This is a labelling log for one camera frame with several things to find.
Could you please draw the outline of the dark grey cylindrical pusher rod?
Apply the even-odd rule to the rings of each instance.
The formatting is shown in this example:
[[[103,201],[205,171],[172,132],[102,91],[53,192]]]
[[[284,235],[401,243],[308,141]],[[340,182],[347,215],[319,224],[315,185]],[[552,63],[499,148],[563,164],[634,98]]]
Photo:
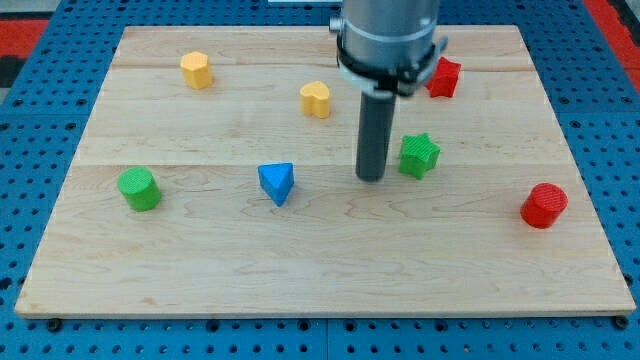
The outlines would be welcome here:
[[[363,181],[377,182],[384,177],[395,105],[395,95],[361,94],[356,175]]]

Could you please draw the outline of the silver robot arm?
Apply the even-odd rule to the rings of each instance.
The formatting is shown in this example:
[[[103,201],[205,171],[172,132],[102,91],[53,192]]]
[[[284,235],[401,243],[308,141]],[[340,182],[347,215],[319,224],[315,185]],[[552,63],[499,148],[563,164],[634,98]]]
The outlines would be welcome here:
[[[360,93],[356,176],[380,181],[386,171],[396,99],[434,75],[448,40],[433,39],[439,0],[344,0],[330,20],[341,75]]]

